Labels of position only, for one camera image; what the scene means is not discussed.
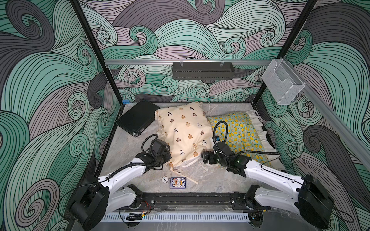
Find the cream bear print pillow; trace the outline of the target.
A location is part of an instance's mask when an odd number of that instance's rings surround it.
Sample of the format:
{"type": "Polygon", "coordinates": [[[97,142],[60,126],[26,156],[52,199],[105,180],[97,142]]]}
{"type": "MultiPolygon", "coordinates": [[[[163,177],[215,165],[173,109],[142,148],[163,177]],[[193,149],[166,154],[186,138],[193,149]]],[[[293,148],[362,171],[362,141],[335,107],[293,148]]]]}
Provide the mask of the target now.
{"type": "Polygon", "coordinates": [[[170,166],[187,167],[196,162],[201,153],[213,149],[213,128],[202,103],[158,109],[155,120],[159,125],[159,139],[170,147],[170,166]]]}

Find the yellow lemon print pillow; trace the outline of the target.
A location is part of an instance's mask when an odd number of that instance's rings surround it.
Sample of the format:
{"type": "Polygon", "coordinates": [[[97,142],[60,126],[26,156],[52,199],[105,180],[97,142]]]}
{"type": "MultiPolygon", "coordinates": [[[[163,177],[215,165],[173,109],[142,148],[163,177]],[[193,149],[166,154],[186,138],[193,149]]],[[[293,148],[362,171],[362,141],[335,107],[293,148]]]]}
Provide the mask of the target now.
{"type": "MultiPolygon", "coordinates": [[[[268,142],[267,132],[262,128],[262,119],[255,110],[231,112],[221,116],[209,116],[208,120],[213,129],[219,121],[225,121],[228,124],[226,144],[235,154],[244,150],[276,152],[276,149],[268,142]]],[[[225,125],[221,124],[215,133],[223,141],[225,132],[225,125]]],[[[243,155],[251,157],[261,164],[271,160],[265,166],[284,170],[284,166],[279,159],[273,160],[278,157],[278,154],[263,155],[245,153],[243,155]]]]}

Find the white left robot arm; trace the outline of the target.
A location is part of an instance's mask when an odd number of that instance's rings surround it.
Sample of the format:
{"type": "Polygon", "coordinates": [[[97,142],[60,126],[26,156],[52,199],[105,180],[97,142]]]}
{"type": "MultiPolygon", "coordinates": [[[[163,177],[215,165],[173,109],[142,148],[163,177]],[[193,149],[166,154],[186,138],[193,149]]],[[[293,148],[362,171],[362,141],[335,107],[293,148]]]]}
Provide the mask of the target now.
{"type": "Polygon", "coordinates": [[[169,162],[170,148],[167,144],[155,144],[147,152],[141,152],[125,166],[101,177],[89,176],[81,186],[72,190],[67,210],[82,226],[92,230],[103,217],[122,207],[135,205],[139,191],[132,186],[123,189],[131,180],[169,162]]]}

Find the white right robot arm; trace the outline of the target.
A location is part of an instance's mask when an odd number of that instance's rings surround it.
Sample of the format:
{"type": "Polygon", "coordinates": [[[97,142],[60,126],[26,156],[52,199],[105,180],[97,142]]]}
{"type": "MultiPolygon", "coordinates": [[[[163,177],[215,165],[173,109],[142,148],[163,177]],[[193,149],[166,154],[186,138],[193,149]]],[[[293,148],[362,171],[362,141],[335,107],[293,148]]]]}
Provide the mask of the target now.
{"type": "Polygon", "coordinates": [[[228,172],[272,187],[266,189],[252,185],[244,196],[247,208],[257,213],[268,208],[278,208],[300,215],[316,228],[323,230],[329,228],[334,199],[312,175],[307,174],[305,177],[290,175],[264,167],[247,156],[226,157],[210,151],[203,152],[201,158],[205,164],[220,164],[228,172]]]}

